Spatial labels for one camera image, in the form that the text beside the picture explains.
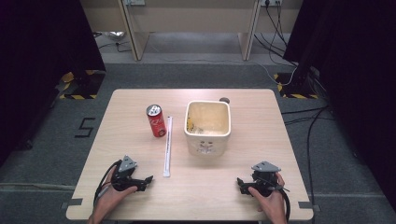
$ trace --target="can lid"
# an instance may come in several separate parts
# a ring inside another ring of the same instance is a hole
[[[156,116],[161,113],[161,107],[159,105],[149,105],[146,113],[149,116]]]

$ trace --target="red soda can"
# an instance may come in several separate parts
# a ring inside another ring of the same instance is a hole
[[[166,134],[165,121],[163,120],[163,110],[159,105],[149,105],[146,109],[148,121],[152,133],[156,137],[162,137]]]

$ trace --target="gray carpet floor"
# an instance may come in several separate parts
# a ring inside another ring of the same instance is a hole
[[[0,168],[0,223],[84,223],[65,217],[67,202],[116,89],[271,89],[282,113],[328,103],[322,98],[281,97],[269,76],[292,68],[266,68],[268,74],[257,64],[107,63],[96,99],[57,99],[35,134],[34,147],[14,151]],[[317,112],[283,115],[306,190],[318,209],[315,223],[396,223],[395,211],[368,167],[354,156],[330,107],[312,127],[307,157],[308,130]],[[81,134],[78,127],[84,118],[94,118],[86,121],[93,127],[91,136],[75,138]]]

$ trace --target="human hand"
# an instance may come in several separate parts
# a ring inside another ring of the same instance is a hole
[[[88,219],[89,224],[100,223],[114,208],[128,195],[137,191],[137,186],[132,186],[124,191],[117,191],[111,186],[111,176],[113,176],[115,167],[110,170],[102,189],[107,188],[102,197],[97,199],[93,212]]]
[[[277,183],[280,186],[285,186],[285,181],[279,173],[276,173]],[[260,203],[259,212],[264,212],[265,215],[274,223],[287,223],[285,216],[285,205],[283,203],[283,196],[278,190],[274,190],[270,196],[262,196],[256,189],[250,187],[247,189],[250,194]]]

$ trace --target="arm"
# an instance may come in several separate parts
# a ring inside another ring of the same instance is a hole
[[[285,186],[285,181],[279,173],[276,173],[278,183],[281,186]],[[279,191],[275,190],[271,193],[270,196],[264,197],[262,196],[256,189],[250,187],[248,191],[251,195],[253,195],[257,201],[260,203],[259,212],[264,212],[265,215],[274,223],[274,224],[285,224],[286,216],[285,216],[285,205],[283,203],[283,196]]]
[[[103,219],[109,215],[126,196],[137,191],[136,186],[132,186],[124,191],[116,191],[110,183],[113,172],[114,168],[109,172],[106,178],[105,183],[107,184],[103,186],[103,189],[107,188],[106,192],[102,197],[97,199],[93,212],[87,221],[88,224],[101,223],[101,221],[103,221]]]

